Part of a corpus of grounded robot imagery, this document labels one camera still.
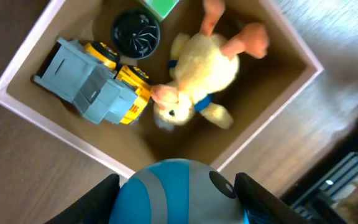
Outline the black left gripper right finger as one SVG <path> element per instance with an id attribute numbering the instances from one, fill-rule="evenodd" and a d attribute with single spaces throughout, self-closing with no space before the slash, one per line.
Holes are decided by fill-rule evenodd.
<path id="1" fill-rule="evenodd" d="M 247 174 L 236 174 L 234 189 L 244 207 L 244 223 L 310 224 Z"/>

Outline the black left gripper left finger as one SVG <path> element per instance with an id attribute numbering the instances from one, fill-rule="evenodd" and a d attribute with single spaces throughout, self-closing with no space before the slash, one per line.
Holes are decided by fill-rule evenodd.
<path id="1" fill-rule="evenodd" d="M 120 191 L 120 176 L 111 174 L 64 211 L 45 224 L 109 223 L 111 210 Z"/>

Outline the blue ball toy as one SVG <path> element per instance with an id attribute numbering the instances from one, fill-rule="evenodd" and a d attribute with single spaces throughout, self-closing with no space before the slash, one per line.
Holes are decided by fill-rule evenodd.
<path id="1" fill-rule="evenodd" d="M 121 187 L 112 224 L 248 223 L 234 186 L 212 167 L 167 159 L 144 167 Z"/>

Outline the pink cardboard box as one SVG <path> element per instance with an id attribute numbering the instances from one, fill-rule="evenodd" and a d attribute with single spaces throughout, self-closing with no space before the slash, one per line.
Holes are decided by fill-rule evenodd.
<path id="1" fill-rule="evenodd" d="M 121 12 L 139 8 L 139 1 L 50 1 L 0 77 L 0 105 L 124 177 L 178 157 L 223 170 L 323 69 L 275 2 L 231 0 L 217 32 L 230 37 L 259 21 L 268 30 L 270 46 L 260 60 L 241 55 L 236 80 L 216 95 L 234 118 L 228 130 L 196 116 L 167 132 L 156 126 L 151 107 L 132 125 L 97 125 L 32 83 L 58 37 L 111 45 L 112 22 Z"/>

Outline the yellow grey toy truck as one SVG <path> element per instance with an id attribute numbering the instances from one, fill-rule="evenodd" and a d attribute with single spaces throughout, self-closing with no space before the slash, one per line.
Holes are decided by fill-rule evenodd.
<path id="1" fill-rule="evenodd" d="M 134 65 L 123 64 L 106 44 L 57 40 L 58 49 L 33 81 L 73 105 L 94 124 L 106 120 L 131 124 L 151 98 L 149 77 Z"/>

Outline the yellow plush duck toy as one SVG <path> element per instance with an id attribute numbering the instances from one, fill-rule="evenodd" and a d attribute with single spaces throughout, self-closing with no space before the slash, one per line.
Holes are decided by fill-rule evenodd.
<path id="1" fill-rule="evenodd" d="M 231 39 L 214 32 L 226 6 L 224 1 L 204 0 L 204 16 L 195 35 L 179 33 L 171 47 L 169 69 L 172 81 L 154 85 L 151 97 L 158 127 L 173 131 L 196 113 L 222 129 L 234 121 L 228 110 L 210 101 L 212 94 L 225 90 L 236 78 L 239 54 L 260 59 L 270 43 L 266 27 L 249 23 Z"/>

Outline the black round cap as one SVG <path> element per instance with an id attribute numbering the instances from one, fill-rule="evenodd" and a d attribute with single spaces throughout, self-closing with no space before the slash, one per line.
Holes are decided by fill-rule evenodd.
<path id="1" fill-rule="evenodd" d="M 111 39 L 120 54 L 134 59 L 147 58 L 160 43 L 160 24 L 144 10 L 126 10 L 113 21 Z"/>

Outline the colourful puzzle cube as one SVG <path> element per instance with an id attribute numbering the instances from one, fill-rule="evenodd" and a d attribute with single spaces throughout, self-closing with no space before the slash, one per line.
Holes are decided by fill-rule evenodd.
<path id="1" fill-rule="evenodd" d="M 180 0 L 139 0 L 159 21 L 163 21 Z"/>

